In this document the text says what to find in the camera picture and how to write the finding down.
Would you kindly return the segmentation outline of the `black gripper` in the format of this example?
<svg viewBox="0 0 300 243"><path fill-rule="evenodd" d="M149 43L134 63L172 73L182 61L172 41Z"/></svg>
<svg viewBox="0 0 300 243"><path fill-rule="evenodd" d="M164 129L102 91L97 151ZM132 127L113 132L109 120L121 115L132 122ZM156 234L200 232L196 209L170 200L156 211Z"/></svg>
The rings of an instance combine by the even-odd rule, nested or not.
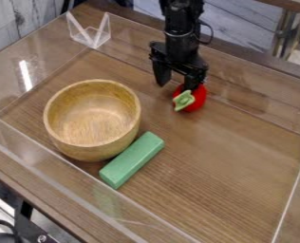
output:
<svg viewBox="0 0 300 243"><path fill-rule="evenodd" d="M205 82L209 65L198 54L200 39L194 31L185 34L165 34L165 41L152 41L149 58L157 84L165 86L172 72L185 76L184 90L196 90Z"/></svg>

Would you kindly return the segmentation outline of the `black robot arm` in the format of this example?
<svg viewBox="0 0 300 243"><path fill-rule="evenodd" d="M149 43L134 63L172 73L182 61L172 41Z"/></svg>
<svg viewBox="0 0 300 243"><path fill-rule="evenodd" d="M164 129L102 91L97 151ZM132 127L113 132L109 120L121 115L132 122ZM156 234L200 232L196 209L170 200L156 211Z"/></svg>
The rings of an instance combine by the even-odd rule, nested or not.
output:
<svg viewBox="0 0 300 243"><path fill-rule="evenodd" d="M198 49L201 41L200 17L204 13L204 0L160 0L165 17L165 41L152 41L149 58L157 84L165 86L172 80L172 72L185 76L184 90L196 90L205 82L209 64Z"/></svg>

